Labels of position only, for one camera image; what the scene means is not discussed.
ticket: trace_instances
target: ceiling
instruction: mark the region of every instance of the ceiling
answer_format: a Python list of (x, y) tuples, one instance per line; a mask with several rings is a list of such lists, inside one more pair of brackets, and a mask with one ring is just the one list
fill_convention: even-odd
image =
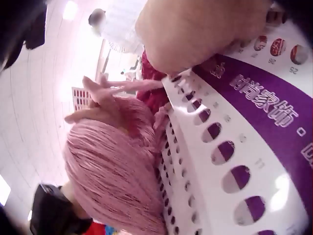
[(5, 208), (20, 221), (27, 220), (39, 182), (67, 181), (61, 149), (69, 129), (64, 116), (73, 111), (71, 87), (96, 75), (102, 39), (88, 17), (108, 1), (73, 2), (78, 8), (69, 20), (63, 19), (67, 0), (51, 1), (45, 44), (23, 48), (0, 77), (0, 175), (11, 188)]

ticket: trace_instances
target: white shirt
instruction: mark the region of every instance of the white shirt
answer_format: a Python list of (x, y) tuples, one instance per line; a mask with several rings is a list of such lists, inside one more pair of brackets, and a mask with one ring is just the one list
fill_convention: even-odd
[(145, 4), (146, 0), (114, 0), (98, 27), (101, 36), (127, 53), (141, 55), (144, 47), (135, 32), (135, 24)]

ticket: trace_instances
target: black bag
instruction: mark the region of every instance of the black bag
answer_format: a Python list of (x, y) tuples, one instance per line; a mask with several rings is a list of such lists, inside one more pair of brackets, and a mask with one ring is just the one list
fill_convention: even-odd
[(78, 218), (60, 188), (40, 184), (34, 196), (30, 231), (34, 235), (83, 234), (92, 219)]

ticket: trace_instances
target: pink wig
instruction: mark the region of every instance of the pink wig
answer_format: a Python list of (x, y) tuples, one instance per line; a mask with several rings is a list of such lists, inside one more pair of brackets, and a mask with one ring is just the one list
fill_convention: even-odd
[(120, 90), (158, 88), (160, 83), (126, 82), (112, 89), (112, 83), (99, 87), (85, 80), (84, 86), (97, 103), (111, 105), (110, 112), (125, 117), (129, 133), (89, 119), (72, 127), (63, 153), (76, 200), (91, 217), (114, 228), (134, 235), (165, 234), (154, 165), (166, 122), (153, 128), (154, 116), (143, 102), (112, 96)]

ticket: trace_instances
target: printed number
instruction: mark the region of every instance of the printed number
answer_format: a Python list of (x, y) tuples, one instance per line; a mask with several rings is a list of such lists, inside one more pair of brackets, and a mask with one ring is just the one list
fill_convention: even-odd
[(259, 159), (255, 162), (255, 164), (257, 165), (257, 167), (258, 167), (259, 169), (262, 169), (262, 168), (265, 166), (265, 164), (264, 164), (264, 162), (262, 161), (261, 158), (259, 158)]
[(241, 133), (239, 135), (239, 140), (240, 140), (241, 143), (244, 143), (244, 142), (246, 142), (247, 138), (244, 136), (244, 134)]
[(225, 116), (224, 116), (224, 120), (225, 120), (227, 123), (230, 122), (230, 116), (225, 115)]
[(276, 60), (275, 59), (269, 59), (269, 63), (271, 63), (272, 65), (275, 64)]
[(298, 72), (298, 69), (294, 68), (294, 67), (291, 67), (290, 70), (289, 70), (290, 73), (293, 73), (293, 74), (297, 74)]

